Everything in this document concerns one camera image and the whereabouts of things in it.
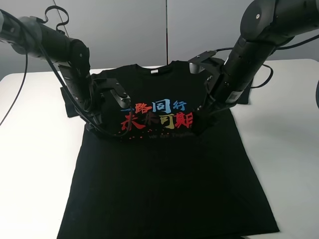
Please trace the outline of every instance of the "black cloth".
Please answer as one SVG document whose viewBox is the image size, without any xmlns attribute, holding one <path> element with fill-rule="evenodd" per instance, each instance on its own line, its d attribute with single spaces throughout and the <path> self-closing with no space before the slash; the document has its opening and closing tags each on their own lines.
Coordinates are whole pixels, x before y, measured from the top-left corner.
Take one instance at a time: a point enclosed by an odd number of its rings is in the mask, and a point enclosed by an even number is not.
<svg viewBox="0 0 319 239">
<path fill-rule="evenodd" d="M 187 62 L 158 73 L 138 65 L 103 71 L 132 98 L 133 125 L 120 140 L 84 130 L 58 239 L 212 239 L 278 232 L 230 110 L 195 136 L 192 109 L 206 73 Z M 128 111 L 110 94 L 106 128 L 126 130 Z"/>
</svg>

